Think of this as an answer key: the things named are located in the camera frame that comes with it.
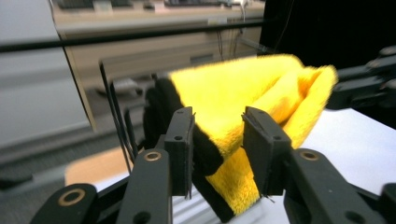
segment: yellow towel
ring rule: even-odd
[[[176,71],[170,79],[181,103],[192,106],[196,125],[224,159],[206,179],[235,215],[260,197],[241,148],[245,107],[266,111],[297,148],[318,120],[337,81],[332,66],[304,67],[292,55],[213,63]]]

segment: desk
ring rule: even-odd
[[[113,9],[111,13],[95,12],[93,9],[60,10],[53,7],[55,28],[62,39],[99,35],[133,34],[160,28],[178,28],[192,25],[234,22],[242,20],[240,7],[177,7],[167,8],[156,3],[155,10],[144,10],[142,3],[134,2],[134,7]],[[263,2],[252,2],[246,7],[248,20],[262,19]],[[222,58],[233,57],[233,46],[239,30],[221,32]],[[250,28],[244,37],[259,42],[261,28]],[[248,47],[238,46],[236,52]],[[88,118],[95,129],[91,102],[86,96],[89,89],[103,88],[99,61],[122,55],[130,55],[128,60],[112,63],[106,67],[108,77],[140,77],[158,72],[166,72],[178,67],[199,63],[215,62],[221,59],[217,33],[173,35],[122,41],[65,49],[81,100]]]
[[[380,194],[384,184],[396,182],[395,139],[395,130],[355,110],[325,110],[302,147],[323,153],[349,183]],[[93,184],[103,189],[126,175],[118,173]],[[283,197],[271,199],[274,203],[261,199],[230,223],[289,223]],[[219,223],[219,219],[202,196],[195,193],[191,201],[174,197],[174,223]]]

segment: microfiber cloth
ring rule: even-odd
[[[212,63],[157,81],[163,111],[192,106],[196,130],[193,183],[226,222],[260,194],[241,148],[246,106],[267,112],[298,148],[315,125],[337,82],[332,66],[305,67],[293,55]]]

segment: wall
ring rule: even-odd
[[[59,39],[48,0],[0,1],[0,44]],[[2,147],[90,125],[62,49],[0,54]]]

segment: wooden surface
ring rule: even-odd
[[[115,147],[71,163],[66,168],[64,181],[66,186],[77,183],[95,184],[126,172],[128,169],[122,149]]]

